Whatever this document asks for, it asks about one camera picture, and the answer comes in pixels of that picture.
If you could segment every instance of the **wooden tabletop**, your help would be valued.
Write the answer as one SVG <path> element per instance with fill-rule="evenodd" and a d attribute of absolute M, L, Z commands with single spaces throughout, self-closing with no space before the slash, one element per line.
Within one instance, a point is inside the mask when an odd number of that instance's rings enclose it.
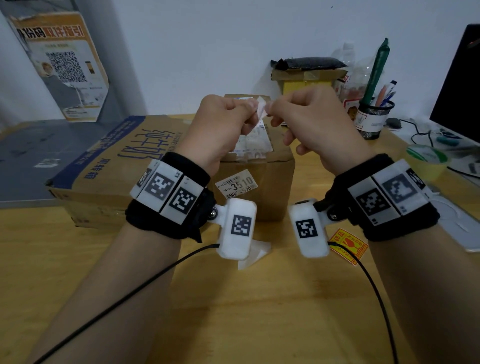
<path fill-rule="evenodd" d="M 372 144 L 394 158 L 405 146 L 388 131 Z M 322 199 L 333 176 L 312 153 L 296 158 L 290 202 Z M 437 185 L 480 218 L 480 189 L 449 171 Z M 364 239 L 348 222 L 327 232 L 340 227 Z M 20 364 L 115 232 L 76 228 L 61 207 L 0 210 L 0 231 L 0 363 Z M 210 226 L 204 243 L 215 243 L 217 231 Z M 257 223 L 253 237 L 273 251 L 245 271 L 214 251 L 178 266 L 171 311 L 148 363 L 392 362 L 382 312 L 359 267 L 336 254 L 301 256 L 288 217 Z M 197 248 L 185 241 L 180 255 Z M 362 262 L 387 305 L 400 362 L 416 363 L 370 250 Z"/>

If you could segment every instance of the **tape roll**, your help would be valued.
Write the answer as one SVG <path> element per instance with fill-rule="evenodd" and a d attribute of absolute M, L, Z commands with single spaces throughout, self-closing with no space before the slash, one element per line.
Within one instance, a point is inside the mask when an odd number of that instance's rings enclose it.
<path fill-rule="evenodd" d="M 402 158 L 425 182 L 437 180 L 450 164 L 445 153 L 430 146 L 409 146 Z"/>

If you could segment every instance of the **forearm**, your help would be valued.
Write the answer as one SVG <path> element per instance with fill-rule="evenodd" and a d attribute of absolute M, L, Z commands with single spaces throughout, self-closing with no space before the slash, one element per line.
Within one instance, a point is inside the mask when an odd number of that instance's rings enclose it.
<path fill-rule="evenodd" d="M 33 363 L 84 323 L 175 262 L 180 241 L 126 224 L 30 354 Z M 143 363 L 173 270 L 60 349 L 48 363 Z"/>
<path fill-rule="evenodd" d="M 439 226 L 372 255 L 401 327 L 422 363 L 477 363 L 480 270 Z"/>

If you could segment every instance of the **person's left hand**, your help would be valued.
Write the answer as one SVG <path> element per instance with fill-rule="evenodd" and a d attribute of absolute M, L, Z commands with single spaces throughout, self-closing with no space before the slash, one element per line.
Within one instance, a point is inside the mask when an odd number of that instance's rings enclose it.
<path fill-rule="evenodd" d="M 222 157 L 235 149 L 240 135 L 247 135 L 258 123 L 258 101 L 205 96 L 190 128 L 175 153 L 202 167 L 211 177 Z"/>

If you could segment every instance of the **pen holder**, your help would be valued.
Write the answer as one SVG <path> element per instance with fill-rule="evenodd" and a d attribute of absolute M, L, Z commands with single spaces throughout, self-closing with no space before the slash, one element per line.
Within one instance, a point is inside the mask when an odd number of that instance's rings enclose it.
<path fill-rule="evenodd" d="M 395 104 L 392 101 L 388 101 L 386 106 L 383 107 L 360 103 L 359 111 L 355 118 L 355 126 L 361 136 L 367 140 L 378 139 L 387 116 L 394 107 Z"/>

